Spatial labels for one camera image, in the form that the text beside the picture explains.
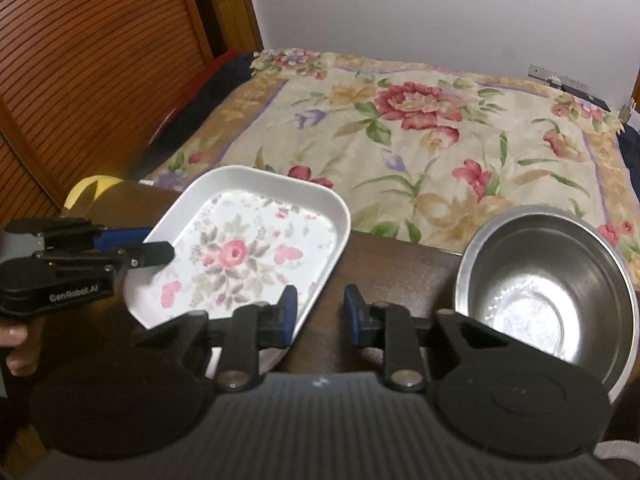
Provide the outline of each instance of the white tray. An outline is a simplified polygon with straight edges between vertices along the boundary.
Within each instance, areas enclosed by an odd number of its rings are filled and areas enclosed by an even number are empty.
[[[132,269],[124,300],[151,328],[189,310],[229,317],[255,301],[274,303],[285,285],[298,290],[294,337],[316,302],[349,238],[344,201],[318,184],[244,166],[209,171],[195,180],[145,241],[169,241],[165,267]],[[211,376],[218,352],[207,371]],[[284,351],[260,353],[269,370]]]

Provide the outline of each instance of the white wall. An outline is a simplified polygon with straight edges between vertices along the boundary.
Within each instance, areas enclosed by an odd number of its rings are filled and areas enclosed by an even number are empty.
[[[640,0],[253,0],[266,48],[303,46],[526,77],[533,63],[619,107],[640,68]]]

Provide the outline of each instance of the red flower print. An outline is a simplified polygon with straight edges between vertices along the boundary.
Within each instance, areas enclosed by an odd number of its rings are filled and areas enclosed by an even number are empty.
[[[491,180],[491,171],[482,171],[482,167],[476,161],[468,158],[463,162],[464,166],[456,168],[451,172],[452,176],[462,178],[471,186],[475,194],[478,195],[478,202],[484,197],[486,186]]]
[[[222,246],[218,253],[218,261],[225,269],[230,269],[244,262],[248,249],[242,240],[236,238]]]
[[[604,110],[599,106],[596,106],[593,103],[588,101],[583,101],[580,99],[578,102],[578,110],[580,111],[580,115],[585,119],[596,119],[597,121],[601,121],[604,119]]]
[[[202,155],[202,152],[194,153],[193,155],[191,155],[189,157],[189,164],[198,164],[200,162],[200,159],[202,158]]]
[[[545,132],[542,140],[548,142],[554,155],[560,158],[567,158],[575,162],[584,162],[589,158],[586,153],[581,152],[575,147],[575,143],[571,137],[565,134],[559,134],[553,128]]]
[[[327,76],[327,71],[326,70],[321,70],[319,68],[316,67],[311,67],[307,73],[309,75],[312,75],[313,77],[315,77],[316,79],[319,79],[320,81],[326,79]]]
[[[438,118],[461,121],[462,100],[443,92],[438,86],[406,82],[391,85],[374,99],[378,111],[387,121],[402,121],[403,130],[425,130],[437,126]]]
[[[634,225],[629,221],[629,220],[625,220],[624,222],[622,222],[622,224],[620,224],[620,232],[623,235],[626,236],[633,236],[634,235]]]
[[[308,182],[313,182],[314,184],[320,184],[320,186],[325,186],[331,189],[334,186],[334,183],[331,182],[328,178],[324,176],[320,176],[318,178],[311,178],[311,168],[308,166],[294,166],[289,170],[287,176],[291,178],[296,178],[298,180],[306,180]]]
[[[317,52],[313,50],[303,50],[302,48],[291,48],[284,53],[274,56],[272,58],[273,64],[281,67],[295,66],[303,64],[318,56]]]
[[[182,288],[180,282],[165,283],[160,293],[160,304],[162,308],[171,308],[174,306],[175,293]]]
[[[299,249],[286,245],[280,245],[276,248],[273,262],[276,265],[282,265],[287,260],[299,260],[300,258],[302,258],[302,251],[300,251]]]
[[[420,146],[431,151],[450,148],[460,140],[460,132],[451,126],[427,128],[428,133],[420,139]]]
[[[570,108],[568,105],[561,105],[556,103],[551,107],[551,113],[557,117],[568,117]]]
[[[287,175],[300,180],[311,180],[311,168],[308,166],[294,166]]]
[[[600,227],[598,227],[598,232],[602,236],[604,236],[604,239],[614,247],[616,247],[618,242],[620,241],[620,235],[618,234],[618,231],[611,224],[602,224]]]

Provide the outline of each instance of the bed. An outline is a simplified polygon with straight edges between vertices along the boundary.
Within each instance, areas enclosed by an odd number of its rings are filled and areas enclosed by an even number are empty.
[[[359,231],[450,251],[507,208],[547,204],[595,226],[640,286],[640,207],[610,112],[528,80],[296,48],[256,56],[251,78],[181,129],[155,186],[253,166],[331,187]]]

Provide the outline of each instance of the metal bowl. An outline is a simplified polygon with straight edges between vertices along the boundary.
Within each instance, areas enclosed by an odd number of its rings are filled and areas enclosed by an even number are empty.
[[[638,300],[595,229],[546,206],[484,224],[462,257],[455,309],[598,377],[613,402],[638,352]]]

